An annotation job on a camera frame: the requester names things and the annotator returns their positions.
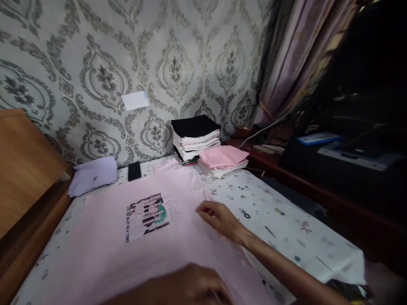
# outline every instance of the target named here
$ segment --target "white cable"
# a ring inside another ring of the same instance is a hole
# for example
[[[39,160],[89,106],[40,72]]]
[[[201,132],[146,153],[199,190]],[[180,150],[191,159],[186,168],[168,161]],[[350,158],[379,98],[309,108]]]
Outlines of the white cable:
[[[248,137],[246,140],[243,141],[242,144],[240,144],[240,146],[239,146],[238,148],[242,147],[243,144],[245,144],[246,141],[249,140],[250,138],[253,138],[254,136],[256,136],[257,134],[259,134],[259,133],[262,132],[263,130],[265,130],[265,129],[267,129],[267,128],[270,128],[270,127],[273,126],[274,124],[277,124],[279,121],[281,121],[282,119],[284,119],[290,112],[291,112],[291,111],[287,112],[285,115],[283,115],[283,116],[282,116],[281,118],[279,118],[277,121],[275,121],[274,123],[272,123],[270,126],[267,126],[267,127],[263,128],[262,130],[256,132],[254,135]]]
[[[250,168],[250,167],[246,167],[247,169],[251,169],[251,170],[258,170],[258,171],[263,171],[263,173],[262,173],[262,177],[263,177],[263,175],[264,175],[264,173],[266,172],[265,170],[263,170],[263,169],[253,169],[253,168]]]

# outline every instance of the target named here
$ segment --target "pink t-shirt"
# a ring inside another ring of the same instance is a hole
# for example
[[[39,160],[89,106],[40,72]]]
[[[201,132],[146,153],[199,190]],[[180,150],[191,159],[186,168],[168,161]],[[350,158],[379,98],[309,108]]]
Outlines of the pink t-shirt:
[[[243,249],[195,212],[210,199],[198,176],[173,162],[86,198],[43,304],[98,304],[190,262],[215,269],[236,304],[270,304]]]
[[[224,145],[200,152],[199,159],[210,169],[228,169],[241,163],[248,155],[248,152],[241,151],[230,145]]]

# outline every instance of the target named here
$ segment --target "white paper note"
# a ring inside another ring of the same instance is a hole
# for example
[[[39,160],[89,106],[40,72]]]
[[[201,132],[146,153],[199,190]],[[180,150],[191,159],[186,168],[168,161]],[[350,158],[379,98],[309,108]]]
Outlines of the white paper note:
[[[148,99],[145,91],[124,94],[122,95],[122,100],[127,111],[148,106]]]

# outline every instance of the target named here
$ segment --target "wooden furniture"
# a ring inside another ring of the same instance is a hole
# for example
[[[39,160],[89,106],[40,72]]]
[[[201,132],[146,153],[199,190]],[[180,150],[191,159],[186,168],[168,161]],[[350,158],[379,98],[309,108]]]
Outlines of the wooden furniture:
[[[0,304],[9,304],[71,200],[69,164],[23,109],[0,111]]]
[[[243,139],[226,141],[226,144],[235,147],[242,143]],[[241,149],[250,153],[248,167],[264,170],[267,177],[274,177],[320,203],[332,220],[332,229],[363,250],[369,259],[378,260],[401,275],[406,274],[406,228],[281,167],[279,155],[260,152],[247,142],[243,146]],[[258,170],[249,171],[256,176],[262,173]]]

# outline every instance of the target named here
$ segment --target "patterned tablecloth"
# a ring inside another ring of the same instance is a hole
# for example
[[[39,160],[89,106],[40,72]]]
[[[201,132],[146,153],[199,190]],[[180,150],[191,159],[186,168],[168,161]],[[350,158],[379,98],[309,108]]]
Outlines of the patterned tablecloth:
[[[142,163],[142,175],[152,174],[153,166],[168,158],[173,156]],[[205,176],[196,164],[189,168],[197,172],[213,200],[226,204],[250,231],[320,281],[326,283],[334,278],[346,283],[365,284],[363,252],[359,248],[248,171],[239,169],[219,179]],[[127,183],[127,173],[127,168],[119,169],[116,183],[92,193]],[[41,304],[47,289],[47,276],[58,263],[87,195],[89,193],[74,199],[17,293],[13,305]],[[275,304],[292,303],[294,296],[250,253],[248,255]]]

